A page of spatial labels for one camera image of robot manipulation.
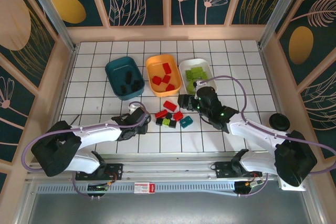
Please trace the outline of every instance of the orange bowl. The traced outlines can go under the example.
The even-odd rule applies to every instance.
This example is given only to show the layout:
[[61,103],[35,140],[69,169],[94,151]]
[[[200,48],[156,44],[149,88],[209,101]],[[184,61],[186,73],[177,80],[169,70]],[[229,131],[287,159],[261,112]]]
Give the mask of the orange bowl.
[[[171,79],[168,84],[174,85],[175,89],[171,91],[166,91],[166,87],[168,86],[166,83],[161,82],[160,85],[156,85],[152,82],[154,76],[158,76],[161,79],[165,76],[165,72],[162,66],[164,63],[168,63],[172,70],[172,73],[169,74]],[[177,68],[176,61],[172,55],[156,55],[148,58],[146,61],[146,69],[151,90],[157,97],[168,97],[178,93],[182,86],[182,79]]]

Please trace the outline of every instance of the yellow circle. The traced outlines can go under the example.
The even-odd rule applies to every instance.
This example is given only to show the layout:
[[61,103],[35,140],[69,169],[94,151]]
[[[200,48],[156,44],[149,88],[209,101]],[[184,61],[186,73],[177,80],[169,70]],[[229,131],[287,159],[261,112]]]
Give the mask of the yellow circle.
[[314,36],[305,26],[299,26],[292,33],[289,40],[289,58],[294,64],[302,64],[309,57],[313,49]]
[[0,0],[0,45],[21,50],[30,38],[29,9],[23,0]]
[[61,19],[72,24],[85,20],[84,6],[78,0],[51,0]]

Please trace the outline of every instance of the white bowl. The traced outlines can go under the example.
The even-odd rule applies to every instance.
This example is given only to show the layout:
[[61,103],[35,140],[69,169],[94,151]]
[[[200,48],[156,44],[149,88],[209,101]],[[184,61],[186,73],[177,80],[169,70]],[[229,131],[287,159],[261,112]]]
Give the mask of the white bowl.
[[[187,91],[187,87],[188,87],[188,81],[187,81],[187,76],[185,74],[186,70],[191,70],[191,68],[195,68],[195,67],[202,67],[203,71],[206,72],[206,75],[208,77],[208,79],[212,78],[212,71],[210,68],[209,63],[206,60],[203,59],[191,59],[191,60],[184,60],[180,63],[178,69],[180,70],[180,74],[182,77],[182,82],[183,82],[183,87],[184,90],[187,94],[190,94],[189,91]],[[215,91],[217,92],[217,86],[214,80],[209,81],[207,83],[207,86],[211,86],[215,89]]]

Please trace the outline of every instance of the plastic tray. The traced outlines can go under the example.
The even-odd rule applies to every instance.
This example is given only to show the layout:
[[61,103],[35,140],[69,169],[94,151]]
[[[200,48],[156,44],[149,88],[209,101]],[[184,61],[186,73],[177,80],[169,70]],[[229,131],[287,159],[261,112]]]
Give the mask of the plastic tray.
[[[160,78],[165,76],[165,72],[162,67],[164,63],[168,63],[172,70],[172,73],[169,75],[171,77],[169,84],[174,85],[175,89],[171,91],[166,91],[166,87],[168,86],[166,83],[161,83],[158,86],[152,82],[154,76],[158,76]],[[156,55],[148,58],[146,61],[146,69],[151,89],[157,97],[168,97],[178,93],[182,86],[182,80],[176,61],[172,55]]]
[[[182,81],[183,81],[183,86],[187,94],[190,94],[190,92],[187,91],[187,86],[189,82],[187,81],[187,76],[185,75],[185,71],[190,70],[191,68],[195,68],[195,67],[202,67],[203,71],[206,72],[206,75],[209,79],[213,77],[210,65],[206,60],[196,58],[196,59],[182,61],[178,68],[180,70]],[[213,87],[215,91],[217,92],[217,86],[214,80],[209,81],[207,85]]]
[[[132,72],[131,84],[126,84],[127,71]],[[120,100],[130,100],[142,94],[145,87],[145,82],[137,67],[137,64],[131,57],[122,57],[109,62],[105,66],[105,72],[111,84],[112,90]],[[140,85],[139,89],[134,92],[131,89],[131,85],[134,83],[135,80],[139,80]],[[126,94],[123,94],[121,91],[122,85],[126,86]]]

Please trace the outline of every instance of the white label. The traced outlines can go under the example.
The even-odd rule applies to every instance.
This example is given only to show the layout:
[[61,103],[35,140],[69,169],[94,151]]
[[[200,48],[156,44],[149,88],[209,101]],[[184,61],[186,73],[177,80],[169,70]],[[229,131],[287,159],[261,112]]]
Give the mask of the white label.
[[154,183],[134,183],[134,193],[135,194],[154,194],[155,184]]

